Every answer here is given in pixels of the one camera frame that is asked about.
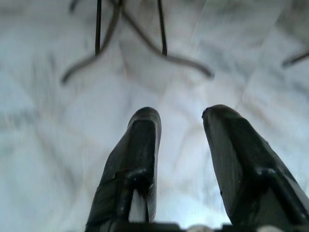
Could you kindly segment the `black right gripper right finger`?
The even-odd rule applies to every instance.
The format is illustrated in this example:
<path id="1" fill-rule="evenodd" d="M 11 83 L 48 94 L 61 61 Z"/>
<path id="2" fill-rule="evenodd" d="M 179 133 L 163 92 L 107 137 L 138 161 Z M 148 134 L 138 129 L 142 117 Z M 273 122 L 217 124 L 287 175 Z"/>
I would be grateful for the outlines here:
<path id="1" fill-rule="evenodd" d="M 206 108 L 202 119 L 230 220 L 221 231 L 308 231 L 307 195 L 250 122 L 222 104 Z"/>

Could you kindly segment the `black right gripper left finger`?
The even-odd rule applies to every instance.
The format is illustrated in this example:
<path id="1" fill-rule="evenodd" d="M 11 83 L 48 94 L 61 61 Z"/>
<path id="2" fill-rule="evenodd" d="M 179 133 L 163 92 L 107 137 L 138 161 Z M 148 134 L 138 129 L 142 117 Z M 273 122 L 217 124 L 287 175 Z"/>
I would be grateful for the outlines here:
<path id="1" fill-rule="evenodd" d="M 160 115 L 154 108 L 143 107 L 134 113 L 107 158 L 87 227 L 101 227 L 118 218 L 128 220 L 134 191 L 145 204 L 143 220 L 154 220 L 161 129 Z"/>

